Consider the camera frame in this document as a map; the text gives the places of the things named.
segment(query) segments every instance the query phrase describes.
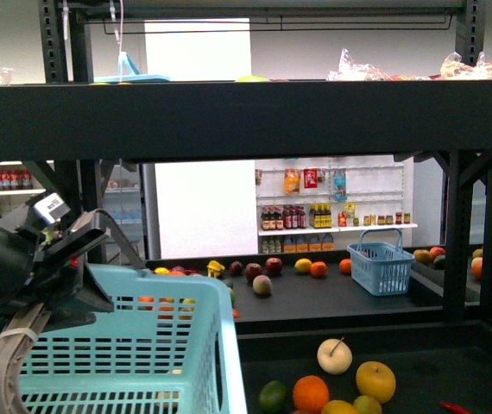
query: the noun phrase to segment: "lemon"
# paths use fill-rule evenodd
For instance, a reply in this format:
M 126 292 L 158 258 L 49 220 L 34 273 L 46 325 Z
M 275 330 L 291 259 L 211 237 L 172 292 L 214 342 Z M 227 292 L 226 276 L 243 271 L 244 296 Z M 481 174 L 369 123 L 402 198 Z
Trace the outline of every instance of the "lemon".
M 312 261 L 309 259 L 299 259 L 298 261 L 296 261 L 294 268 L 299 273 L 309 273 L 309 272 L 311 272 Z
M 346 401 L 333 399 L 326 403 L 321 414 L 359 414 L 359 411 Z
M 260 391 L 258 401 L 266 414 L 281 412 L 287 402 L 287 387 L 280 381 L 271 381 Z

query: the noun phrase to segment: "yellow apple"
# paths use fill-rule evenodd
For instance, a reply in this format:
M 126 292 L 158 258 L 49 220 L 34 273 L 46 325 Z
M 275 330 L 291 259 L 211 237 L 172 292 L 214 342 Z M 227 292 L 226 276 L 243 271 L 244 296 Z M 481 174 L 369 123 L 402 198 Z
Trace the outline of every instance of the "yellow apple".
M 357 408 L 359 414 L 382 414 L 381 403 L 370 395 L 360 395 L 353 402 L 353 406 Z
M 327 339 L 319 345 L 317 361 L 326 373 L 339 375 L 350 367 L 353 357 L 344 339 Z
M 356 372 L 357 389 L 362 395 L 370 395 L 381 404 L 387 403 L 395 392 L 395 375 L 378 361 L 367 361 Z

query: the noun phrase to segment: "blue object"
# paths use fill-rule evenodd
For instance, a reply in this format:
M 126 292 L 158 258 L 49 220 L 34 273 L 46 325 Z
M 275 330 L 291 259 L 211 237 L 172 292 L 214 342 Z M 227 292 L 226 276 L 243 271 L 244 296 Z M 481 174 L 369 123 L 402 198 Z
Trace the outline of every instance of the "blue object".
M 127 75 L 123 75 L 123 69 L 127 70 Z M 121 52 L 117 58 L 117 73 L 122 76 L 105 76 L 95 78 L 95 83 L 118 83 L 118 82 L 170 82 L 171 79 L 164 75 L 142 75 L 135 62 L 126 52 Z
M 397 231 L 395 246 L 384 242 L 363 243 L 368 233 Z M 415 256 L 403 250 L 403 234 L 398 229 L 370 229 L 362 232 L 358 244 L 347 247 L 351 257 L 351 278 L 374 296 L 407 293 L 411 264 Z
M 246 414 L 224 283 L 107 265 L 91 270 L 116 309 L 98 313 L 92 325 L 41 335 L 20 377 L 31 412 Z

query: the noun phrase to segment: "lime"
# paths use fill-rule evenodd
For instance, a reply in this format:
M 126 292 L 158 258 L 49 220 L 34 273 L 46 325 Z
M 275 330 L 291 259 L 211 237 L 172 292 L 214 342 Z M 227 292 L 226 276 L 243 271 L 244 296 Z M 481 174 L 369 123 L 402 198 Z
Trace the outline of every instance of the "lime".
M 267 383 L 260 391 L 260 406 L 266 414 L 276 414 L 281 411 L 287 400 L 287 388 L 280 381 Z
M 237 300 L 237 295 L 235 294 L 235 291 L 232 290 L 232 288 L 229 288 L 229 293 L 230 293 L 230 302 L 232 304 L 235 304 L 235 300 Z

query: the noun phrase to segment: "red apple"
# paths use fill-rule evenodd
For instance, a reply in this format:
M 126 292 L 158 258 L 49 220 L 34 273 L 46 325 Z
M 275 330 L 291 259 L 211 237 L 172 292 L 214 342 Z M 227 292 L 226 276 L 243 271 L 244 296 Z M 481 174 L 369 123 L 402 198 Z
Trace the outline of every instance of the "red apple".
M 269 276 L 278 276 L 282 272 L 282 260 L 278 257 L 269 257 L 265 262 L 265 268 Z
M 254 283 L 255 276 L 263 274 L 263 267 L 257 263 L 249 263 L 246 265 L 246 280 L 248 283 Z
M 243 264 L 240 261 L 233 261 L 229 266 L 229 270 L 234 276 L 240 276 L 243 272 Z
M 432 257 L 432 261 L 434 261 L 438 256 L 445 255 L 445 249 L 440 246 L 435 246 L 430 249 L 430 257 Z

